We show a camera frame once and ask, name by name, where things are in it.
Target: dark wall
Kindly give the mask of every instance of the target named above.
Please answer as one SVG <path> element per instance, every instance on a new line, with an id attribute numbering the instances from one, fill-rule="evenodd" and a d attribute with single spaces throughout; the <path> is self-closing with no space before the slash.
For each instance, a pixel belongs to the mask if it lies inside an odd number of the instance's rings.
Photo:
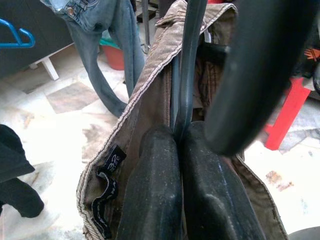
<path id="1" fill-rule="evenodd" d="M 32 48 L 0 48 L 0 78 L 72 43 L 65 22 L 39 0 L 0 0 L 0 18 L 10 22 L 17 31 L 26 29 L 35 38 Z M 3 25 L 0 25 L 0 42 L 15 42 L 11 31 Z"/>

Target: hanging jeans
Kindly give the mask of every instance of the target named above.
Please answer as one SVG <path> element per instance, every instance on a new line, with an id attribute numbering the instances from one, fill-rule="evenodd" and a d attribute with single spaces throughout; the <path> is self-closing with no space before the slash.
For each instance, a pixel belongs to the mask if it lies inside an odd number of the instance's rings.
<path id="1" fill-rule="evenodd" d="M 144 66 L 144 55 L 137 33 L 136 15 L 130 0 L 41 0 L 63 18 L 80 54 L 94 90 L 111 113 L 119 117 L 126 104 L 113 92 L 97 63 L 102 32 L 108 30 L 123 50 L 124 73 L 131 96 Z M 62 8 L 55 8 L 64 2 Z"/>

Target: clothing label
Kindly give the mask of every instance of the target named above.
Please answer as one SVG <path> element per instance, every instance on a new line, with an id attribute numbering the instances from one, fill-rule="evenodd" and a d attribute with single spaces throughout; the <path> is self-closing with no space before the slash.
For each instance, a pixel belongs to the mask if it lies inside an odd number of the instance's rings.
<path id="1" fill-rule="evenodd" d="M 93 200 L 91 210 L 93 220 L 99 231 L 102 233 L 104 239 L 111 239 L 111 231 L 108 221 L 105 220 L 105 209 L 108 201 L 113 200 L 118 195 L 118 185 L 116 180 L 108 176 L 103 171 L 98 170 L 97 176 L 106 180 L 106 187 L 103 194 Z"/>
<path id="2" fill-rule="evenodd" d="M 118 165 L 127 157 L 118 145 L 113 145 L 106 156 L 104 165 L 100 168 L 103 172 L 113 173 Z"/>

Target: black cloth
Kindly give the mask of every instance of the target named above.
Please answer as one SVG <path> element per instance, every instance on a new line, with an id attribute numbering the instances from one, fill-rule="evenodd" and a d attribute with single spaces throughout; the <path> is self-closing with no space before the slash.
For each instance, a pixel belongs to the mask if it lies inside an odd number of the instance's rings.
<path id="1" fill-rule="evenodd" d="M 18 178 L 0 183 L 0 213 L 3 204 L 13 206 L 26 218 L 38 216 L 45 206 L 36 190 Z"/>
<path id="2" fill-rule="evenodd" d="M 19 136 L 0 124 L 0 183 L 33 172 Z"/>

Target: marble floor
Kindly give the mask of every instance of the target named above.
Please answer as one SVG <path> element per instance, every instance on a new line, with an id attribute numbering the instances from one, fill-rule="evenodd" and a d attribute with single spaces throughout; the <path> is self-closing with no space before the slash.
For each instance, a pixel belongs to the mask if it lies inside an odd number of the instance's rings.
<path id="1" fill-rule="evenodd" d="M 42 65 L 0 79 L 0 123 L 20 136 L 35 167 L 20 179 L 45 203 L 42 213 L 31 219 L 5 205 L 0 240 L 84 239 L 76 207 L 78 179 L 117 118 L 93 91 L 73 45 L 51 60 L 60 76 L 57 81 Z M 114 92 L 127 102 L 124 72 L 111 69 L 102 52 L 98 63 Z M 288 233 L 320 226 L 319 116 L 320 102 L 308 99 L 279 150 L 265 148 L 262 133 L 245 151 L 246 164 L 267 185 Z"/>

